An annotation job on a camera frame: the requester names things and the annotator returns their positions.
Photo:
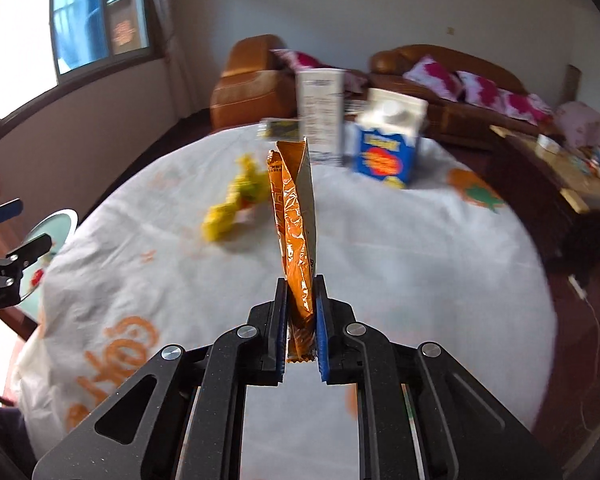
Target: window frame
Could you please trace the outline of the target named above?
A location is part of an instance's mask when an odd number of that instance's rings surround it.
[[[102,0],[102,5],[106,19],[107,0]],[[107,28],[106,41],[107,46],[109,47],[109,55],[103,59],[87,63],[83,66],[79,66],[75,69],[69,70],[64,74],[61,74],[59,73],[58,69],[58,57],[56,55],[56,34],[53,30],[52,21],[54,15],[54,0],[49,0],[49,33],[51,36],[52,55],[54,57],[54,66],[56,69],[58,84],[48,91],[43,92],[39,96],[33,98],[31,101],[23,104],[21,107],[17,108],[3,119],[0,118],[0,140],[16,126],[19,126],[35,113],[39,112],[58,99],[61,99],[65,95],[68,95],[71,92],[74,92],[75,90],[82,88],[83,86],[86,86],[98,79],[112,75],[116,72],[120,72],[121,70],[126,70],[127,68],[164,57],[164,52],[162,49],[162,35],[153,0],[142,0],[142,6],[144,8],[144,23],[146,28],[146,37],[148,40],[147,47],[139,48],[129,52],[123,52],[122,54],[114,54],[111,45],[110,30]]]

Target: red oval label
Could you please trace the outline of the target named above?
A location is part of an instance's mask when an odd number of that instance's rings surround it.
[[[365,165],[375,176],[397,175],[402,171],[402,161],[382,148],[369,148],[363,156]]]

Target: window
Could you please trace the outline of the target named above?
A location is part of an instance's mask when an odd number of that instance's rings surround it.
[[[151,57],[144,3],[0,0],[0,124]]]

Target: window sill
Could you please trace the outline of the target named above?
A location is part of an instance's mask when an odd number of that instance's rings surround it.
[[[16,126],[19,126],[31,116],[49,106],[51,103],[58,101],[58,99],[61,99],[65,95],[68,95],[71,92],[82,88],[83,86],[87,86],[98,79],[115,74],[116,72],[121,72],[127,68],[132,68],[155,59],[160,59],[161,57],[162,55],[159,52],[156,52],[156,50],[142,56],[127,57],[126,59],[120,60],[116,63],[108,64],[102,68],[89,70],[78,77],[62,83],[60,86],[44,92],[35,99],[32,99],[25,105],[13,111],[4,119],[0,119],[0,140]]]

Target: white plug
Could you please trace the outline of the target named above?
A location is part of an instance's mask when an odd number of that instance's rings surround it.
[[[571,286],[575,289],[581,300],[584,300],[587,297],[587,291],[580,286],[573,274],[569,276],[569,283],[571,283]]]

